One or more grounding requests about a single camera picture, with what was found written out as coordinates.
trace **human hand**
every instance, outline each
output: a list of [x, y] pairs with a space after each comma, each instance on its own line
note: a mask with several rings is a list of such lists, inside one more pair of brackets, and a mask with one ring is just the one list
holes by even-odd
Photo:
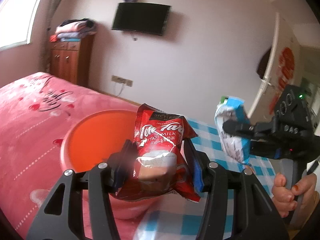
[[272, 193], [274, 195], [272, 201], [280, 216], [285, 218], [289, 215], [289, 211], [296, 209], [297, 201], [294, 200], [294, 196], [301, 194], [304, 194], [301, 204], [301, 210], [303, 212], [301, 217], [307, 216], [312, 212], [314, 204], [314, 194], [317, 182], [316, 174], [312, 173], [304, 176], [291, 188], [291, 190], [285, 188], [286, 181], [287, 180], [284, 175], [277, 173], [272, 187]]

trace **door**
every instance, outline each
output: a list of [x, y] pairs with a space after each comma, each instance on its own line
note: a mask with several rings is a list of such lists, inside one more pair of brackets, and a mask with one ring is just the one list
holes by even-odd
[[300, 44], [287, 22], [276, 13], [275, 32], [267, 69], [249, 110], [250, 122], [269, 122], [287, 84], [300, 85], [303, 66], [299, 64]]
[[50, 74], [58, 78], [63, 78], [62, 67], [60, 64], [61, 50], [51, 50]]
[[63, 61], [63, 79], [73, 84], [76, 84], [78, 52], [71, 51], [71, 50], [64, 50], [62, 61]]

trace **wooden cabinet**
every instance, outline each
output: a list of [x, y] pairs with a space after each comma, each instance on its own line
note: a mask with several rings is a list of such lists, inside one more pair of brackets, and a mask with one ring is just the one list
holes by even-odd
[[50, 43], [50, 74], [76, 85], [88, 86], [93, 38], [94, 35], [89, 35], [81, 41]]

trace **television screen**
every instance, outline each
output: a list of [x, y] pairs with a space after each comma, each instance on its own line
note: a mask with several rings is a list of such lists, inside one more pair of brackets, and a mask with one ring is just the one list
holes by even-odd
[[155, 3], [119, 3], [112, 30], [163, 35], [170, 7]]

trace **pink bedspread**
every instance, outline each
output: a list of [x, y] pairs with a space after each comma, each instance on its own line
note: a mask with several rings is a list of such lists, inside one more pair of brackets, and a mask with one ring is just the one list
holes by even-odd
[[[0, 208], [23, 238], [62, 175], [65, 134], [84, 117], [108, 109], [137, 107], [46, 73], [0, 89]], [[139, 221], [116, 220], [121, 238], [132, 239]], [[87, 217], [84, 224], [89, 227]]]

